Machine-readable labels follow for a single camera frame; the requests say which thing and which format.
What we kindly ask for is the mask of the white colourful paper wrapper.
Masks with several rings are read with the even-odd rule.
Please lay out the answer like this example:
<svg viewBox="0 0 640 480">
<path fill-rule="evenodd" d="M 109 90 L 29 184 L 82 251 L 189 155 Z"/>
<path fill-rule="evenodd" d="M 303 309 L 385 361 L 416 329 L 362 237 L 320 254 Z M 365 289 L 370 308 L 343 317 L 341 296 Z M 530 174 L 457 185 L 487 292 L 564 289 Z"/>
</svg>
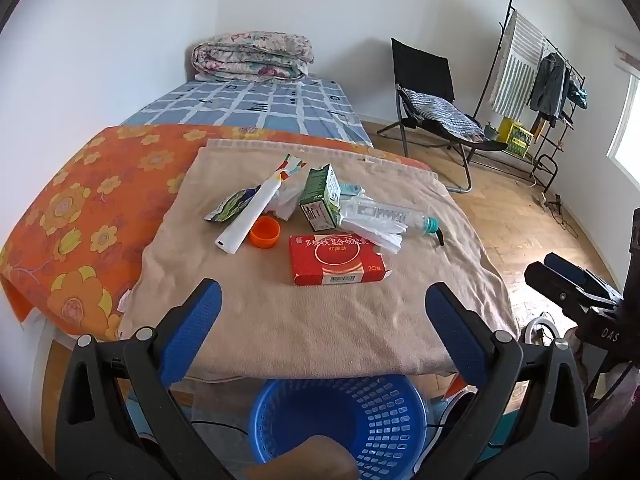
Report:
<svg viewBox="0 0 640 480">
<path fill-rule="evenodd" d="M 224 232 L 218 236 L 216 246 L 227 254 L 234 255 L 250 232 L 250 228 L 254 226 L 254 223 L 264 212 L 270 200 L 280 190 L 282 183 L 297 174 L 305 166 L 306 162 L 287 154 L 277 170 L 258 186 L 258 190 L 252 199 L 224 229 Z"/>
</svg>

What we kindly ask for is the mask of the white plastic bag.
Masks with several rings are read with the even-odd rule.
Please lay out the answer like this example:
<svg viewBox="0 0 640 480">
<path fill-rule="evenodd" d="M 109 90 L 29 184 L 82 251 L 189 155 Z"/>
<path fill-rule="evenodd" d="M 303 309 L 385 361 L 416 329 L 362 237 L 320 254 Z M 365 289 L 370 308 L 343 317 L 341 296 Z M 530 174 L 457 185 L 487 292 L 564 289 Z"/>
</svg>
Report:
<svg viewBox="0 0 640 480">
<path fill-rule="evenodd" d="M 373 218 L 341 218 L 341 228 L 368 240 L 392 254 L 400 251 L 406 228 L 395 221 Z"/>
</svg>

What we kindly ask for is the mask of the orange plastic cap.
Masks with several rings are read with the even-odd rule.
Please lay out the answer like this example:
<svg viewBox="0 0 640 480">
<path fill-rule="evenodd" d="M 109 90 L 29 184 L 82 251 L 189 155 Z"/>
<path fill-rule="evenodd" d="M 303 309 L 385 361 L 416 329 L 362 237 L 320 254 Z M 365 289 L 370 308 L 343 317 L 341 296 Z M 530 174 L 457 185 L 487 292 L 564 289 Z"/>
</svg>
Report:
<svg viewBox="0 0 640 480">
<path fill-rule="evenodd" d="M 248 236 L 255 247 L 270 249 L 276 246 L 280 234 L 280 223 L 275 218 L 260 216 L 250 228 Z"/>
</svg>

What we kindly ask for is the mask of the blue green snack packet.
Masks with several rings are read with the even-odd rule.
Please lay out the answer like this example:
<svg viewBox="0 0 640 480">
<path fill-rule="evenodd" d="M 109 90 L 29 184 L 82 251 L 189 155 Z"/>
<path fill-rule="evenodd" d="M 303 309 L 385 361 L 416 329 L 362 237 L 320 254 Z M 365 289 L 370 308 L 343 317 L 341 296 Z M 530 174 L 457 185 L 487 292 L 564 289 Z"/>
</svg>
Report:
<svg viewBox="0 0 640 480">
<path fill-rule="evenodd" d="M 224 223 L 233 220 L 245 209 L 259 189 L 260 186 L 255 186 L 254 188 L 242 188 L 242 190 L 234 192 L 226 197 L 212 211 L 209 211 L 204 217 L 204 220 L 214 223 Z"/>
</svg>

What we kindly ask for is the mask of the red cardboard medicine box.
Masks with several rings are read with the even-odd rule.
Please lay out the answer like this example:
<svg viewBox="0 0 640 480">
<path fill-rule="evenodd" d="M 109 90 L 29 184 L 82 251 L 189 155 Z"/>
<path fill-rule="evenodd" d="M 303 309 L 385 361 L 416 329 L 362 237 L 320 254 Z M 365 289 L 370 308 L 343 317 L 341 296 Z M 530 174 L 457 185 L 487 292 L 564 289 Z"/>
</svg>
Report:
<svg viewBox="0 0 640 480">
<path fill-rule="evenodd" d="M 288 252 L 297 286 L 382 282 L 392 272 L 378 246 L 356 234 L 291 235 Z"/>
</svg>

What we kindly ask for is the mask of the clear plastic bottle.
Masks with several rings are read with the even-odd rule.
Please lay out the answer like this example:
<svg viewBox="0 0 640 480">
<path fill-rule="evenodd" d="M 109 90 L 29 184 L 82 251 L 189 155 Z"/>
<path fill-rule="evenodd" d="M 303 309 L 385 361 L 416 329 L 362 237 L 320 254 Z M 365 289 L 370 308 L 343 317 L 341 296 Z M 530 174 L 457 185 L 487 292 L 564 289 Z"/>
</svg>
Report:
<svg viewBox="0 0 640 480">
<path fill-rule="evenodd" d="M 341 218 L 373 218 L 395 221 L 406 228 L 407 233 L 436 235 L 444 233 L 439 221 L 420 210 L 376 202 L 366 196 L 346 197 L 340 201 Z"/>
</svg>

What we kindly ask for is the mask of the green milk carton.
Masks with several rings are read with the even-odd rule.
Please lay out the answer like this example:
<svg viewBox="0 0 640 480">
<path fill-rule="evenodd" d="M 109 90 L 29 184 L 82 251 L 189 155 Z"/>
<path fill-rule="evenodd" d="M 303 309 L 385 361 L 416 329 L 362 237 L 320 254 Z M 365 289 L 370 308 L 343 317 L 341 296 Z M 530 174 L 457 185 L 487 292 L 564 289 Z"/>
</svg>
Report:
<svg viewBox="0 0 640 480">
<path fill-rule="evenodd" d="M 340 223 L 341 188 L 331 164 L 311 168 L 299 209 L 314 232 L 334 230 Z"/>
</svg>

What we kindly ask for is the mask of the white round floor device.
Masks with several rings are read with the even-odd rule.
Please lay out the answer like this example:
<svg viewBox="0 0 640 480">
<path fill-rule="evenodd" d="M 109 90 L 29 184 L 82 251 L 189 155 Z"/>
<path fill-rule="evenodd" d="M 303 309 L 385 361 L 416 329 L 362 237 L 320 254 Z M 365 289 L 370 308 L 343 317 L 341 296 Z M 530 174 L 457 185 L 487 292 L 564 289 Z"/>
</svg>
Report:
<svg viewBox="0 0 640 480">
<path fill-rule="evenodd" d="M 524 344 L 545 346 L 552 344 L 560 333 L 554 324 L 554 319 L 549 312 L 532 318 L 521 330 L 520 341 Z"/>
</svg>

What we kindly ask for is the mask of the beige towel blanket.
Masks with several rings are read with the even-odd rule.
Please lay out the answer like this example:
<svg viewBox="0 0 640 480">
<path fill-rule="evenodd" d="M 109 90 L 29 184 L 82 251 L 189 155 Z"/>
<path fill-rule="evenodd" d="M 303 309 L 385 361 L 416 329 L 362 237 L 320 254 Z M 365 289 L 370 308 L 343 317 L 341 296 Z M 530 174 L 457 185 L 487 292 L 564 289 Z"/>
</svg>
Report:
<svg viewBox="0 0 640 480">
<path fill-rule="evenodd" d="M 315 233 L 300 211 L 282 223 L 273 248 L 244 242 L 220 249 L 221 226 L 206 220 L 225 198 L 269 178 L 287 157 L 308 171 L 332 168 L 378 203 L 439 221 L 439 235 L 408 233 L 398 252 Z M 518 332 L 506 284 L 434 172 L 372 155 L 276 142 L 211 140 L 198 151 L 125 302 L 117 335 L 154 326 L 200 281 L 222 291 L 221 311 L 189 374 L 337 378 L 448 372 L 452 364 L 424 310 L 428 286 L 445 283 L 494 330 Z"/>
</svg>

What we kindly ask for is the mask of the blue plastic laundry basket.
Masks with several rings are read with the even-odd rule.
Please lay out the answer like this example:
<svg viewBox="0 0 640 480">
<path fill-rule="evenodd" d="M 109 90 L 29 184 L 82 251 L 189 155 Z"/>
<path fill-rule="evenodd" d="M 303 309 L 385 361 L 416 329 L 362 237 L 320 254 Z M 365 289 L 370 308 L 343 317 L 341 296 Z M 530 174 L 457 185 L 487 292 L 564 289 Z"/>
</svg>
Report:
<svg viewBox="0 0 640 480">
<path fill-rule="evenodd" d="M 327 437 L 356 460 L 361 479 L 408 479 L 431 422 L 406 376 L 275 379 L 252 406 L 248 443 L 255 460 L 265 464 L 310 437 Z"/>
</svg>

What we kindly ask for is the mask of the black clothes drying rack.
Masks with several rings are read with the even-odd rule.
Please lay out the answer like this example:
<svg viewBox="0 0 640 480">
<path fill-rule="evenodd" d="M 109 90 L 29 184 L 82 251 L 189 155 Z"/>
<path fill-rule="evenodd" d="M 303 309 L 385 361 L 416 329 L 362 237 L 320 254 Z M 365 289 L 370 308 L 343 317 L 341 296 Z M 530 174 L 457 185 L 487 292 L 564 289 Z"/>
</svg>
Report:
<svg viewBox="0 0 640 480">
<path fill-rule="evenodd" d="M 575 112 L 587 108 L 585 84 L 586 76 L 510 0 L 473 115 L 487 106 L 502 120 L 502 152 L 520 164 L 491 159 L 485 167 L 548 193 Z"/>
</svg>

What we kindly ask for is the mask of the yellow plastic crate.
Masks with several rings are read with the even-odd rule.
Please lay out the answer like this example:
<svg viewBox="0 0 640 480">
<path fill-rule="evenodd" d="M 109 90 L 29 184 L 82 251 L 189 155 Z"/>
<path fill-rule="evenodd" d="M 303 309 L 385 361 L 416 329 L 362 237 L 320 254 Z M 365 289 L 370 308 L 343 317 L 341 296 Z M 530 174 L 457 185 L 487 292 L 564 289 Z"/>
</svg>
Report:
<svg viewBox="0 0 640 480">
<path fill-rule="evenodd" d="M 525 158 L 534 142 L 534 135 L 520 122 L 503 117 L 498 128 L 498 142 L 506 144 L 506 152 L 519 158 Z"/>
</svg>

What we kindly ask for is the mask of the orange floral bed sheet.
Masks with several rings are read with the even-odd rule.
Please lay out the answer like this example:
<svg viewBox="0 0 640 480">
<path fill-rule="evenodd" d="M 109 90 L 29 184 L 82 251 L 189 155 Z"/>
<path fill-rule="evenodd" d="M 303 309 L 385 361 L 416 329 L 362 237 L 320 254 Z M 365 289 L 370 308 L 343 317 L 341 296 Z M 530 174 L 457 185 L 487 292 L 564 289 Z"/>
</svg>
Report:
<svg viewBox="0 0 640 480">
<path fill-rule="evenodd" d="M 1 286 L 19 321 L 39 310 L 69 335 L 116 337 L 118 303 L 138 280 L 142 252 L 210 139 L 337 148 L 400 162 L 355 144 L 283 131 L 194 125 L 111 127 L 44 187 L 1 252 Z"/>
</svg>

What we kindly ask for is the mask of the dark jacket on rack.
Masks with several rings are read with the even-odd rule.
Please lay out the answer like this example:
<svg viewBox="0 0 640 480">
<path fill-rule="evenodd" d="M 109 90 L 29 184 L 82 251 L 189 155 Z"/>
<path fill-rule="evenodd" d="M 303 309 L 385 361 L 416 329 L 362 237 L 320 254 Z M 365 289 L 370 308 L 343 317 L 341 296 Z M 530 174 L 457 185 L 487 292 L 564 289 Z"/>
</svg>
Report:
<svg viewBox="0 0 640 480">
<path fill-rule="evenodd" d="M 569 82 L 570 69 L 565 61 L 556 52 L 546 55 L 538 66 L 530 109 L 554 126 L 563 110 Z"/>
</svg>

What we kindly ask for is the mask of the teal garment on rack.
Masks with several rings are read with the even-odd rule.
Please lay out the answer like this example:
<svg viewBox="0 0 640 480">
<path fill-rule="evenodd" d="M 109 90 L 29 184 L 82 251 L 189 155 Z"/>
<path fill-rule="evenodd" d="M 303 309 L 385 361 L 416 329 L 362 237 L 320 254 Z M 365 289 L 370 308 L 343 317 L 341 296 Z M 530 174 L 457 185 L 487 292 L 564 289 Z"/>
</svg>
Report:
<svg viewBox="0 0 640 480">
<path fill-rule="evenodd" d="M 567 99 L 582 110 L 585 110 L 588 107 L 587 91 L 583 88 L 579 88 L 574 81 L 571 81 L 568 86 Z"/>
</svg>

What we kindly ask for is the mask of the checked chair cushion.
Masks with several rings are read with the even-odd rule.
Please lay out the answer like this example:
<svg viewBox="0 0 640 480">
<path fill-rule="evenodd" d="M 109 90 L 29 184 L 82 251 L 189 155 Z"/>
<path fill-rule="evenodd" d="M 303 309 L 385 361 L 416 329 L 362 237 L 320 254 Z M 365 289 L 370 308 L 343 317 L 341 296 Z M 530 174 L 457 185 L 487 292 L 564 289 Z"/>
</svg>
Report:
<svg viewBox="0 0 640 480">
<path fill-rule="evenodd" d="M 449 134 L 459 139 L 473 143 L 485 141 L 480 126 L 444 98 L 402 87 L 398 90 L 409 115 L 420 118 L 422 122 L 436 122 Z"/>
</svg>

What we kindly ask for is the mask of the black folding chair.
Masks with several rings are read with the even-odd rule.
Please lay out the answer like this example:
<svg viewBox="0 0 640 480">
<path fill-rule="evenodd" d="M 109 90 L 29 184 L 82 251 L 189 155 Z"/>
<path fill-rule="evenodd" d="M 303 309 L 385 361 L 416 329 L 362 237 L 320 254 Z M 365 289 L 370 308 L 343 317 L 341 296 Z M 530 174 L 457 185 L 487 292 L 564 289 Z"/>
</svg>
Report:
<svg viewBox="0 0 640 480">
<path fill-rule="evenodd" d="M 434 55 L 390 40 L 395 85 L 397 119 L 378 129 L 378 136 L 390 130 L 399 131 L 405 155 L 409 154 L 409 129 L 420 129 L 442 142 L 437 146 L 457 153 L 466 177 L 466 185 L 450 186 L 448 191 L 468 194 L 473 189 L 470 162 L 478 152 L 503 152 L 506 144 L 489 139 L 480 123 L 454 104 L 454 82 L 449 62 Z"/>
</svg>

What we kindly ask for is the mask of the striped towel on rack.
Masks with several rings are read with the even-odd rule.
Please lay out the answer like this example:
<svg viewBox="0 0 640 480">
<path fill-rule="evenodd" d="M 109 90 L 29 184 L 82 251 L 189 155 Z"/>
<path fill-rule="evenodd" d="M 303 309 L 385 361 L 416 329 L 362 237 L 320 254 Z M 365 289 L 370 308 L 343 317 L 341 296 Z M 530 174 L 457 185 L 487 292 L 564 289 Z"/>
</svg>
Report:
<svg viewBox="0 0 640 480">
<path fill-rule="evenodd" d="M 498 72 L 489 105 L 498 115 L 519 120 L 533 90 L 546 38 L 518 10 L 513 9 L 498 56 Z"/>
</svg>

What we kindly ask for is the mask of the blue checked bed sheet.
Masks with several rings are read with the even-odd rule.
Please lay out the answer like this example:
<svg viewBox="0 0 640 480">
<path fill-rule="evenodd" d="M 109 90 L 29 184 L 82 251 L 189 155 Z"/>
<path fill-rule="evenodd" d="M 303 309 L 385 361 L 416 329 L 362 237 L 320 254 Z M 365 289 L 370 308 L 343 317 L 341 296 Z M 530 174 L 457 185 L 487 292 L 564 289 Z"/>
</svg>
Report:
<svg viewBox="0 0 640 480">
<path fill-rule="evenodd" d="M 124 124 L 268 129 L 372 144 L 342 87 L 310 77 L 290 82 L 190 80 L 146 104 Z"/>
</svg>

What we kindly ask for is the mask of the folded floral quilt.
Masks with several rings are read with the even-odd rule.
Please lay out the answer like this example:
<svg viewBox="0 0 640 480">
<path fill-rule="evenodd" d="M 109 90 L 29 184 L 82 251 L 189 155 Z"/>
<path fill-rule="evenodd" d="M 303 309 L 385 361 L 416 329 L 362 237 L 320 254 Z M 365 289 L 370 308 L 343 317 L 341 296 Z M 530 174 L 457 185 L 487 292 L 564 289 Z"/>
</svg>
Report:
<svg viewBox="0 0 640 480">
<path fill-rule="evenodd" d="M 302 35 L 287 32 L 220 34 L 191 52 L 194 72 L 224 79 L 294 81 L 308 75 L 314 48 Z"/>
</svg>

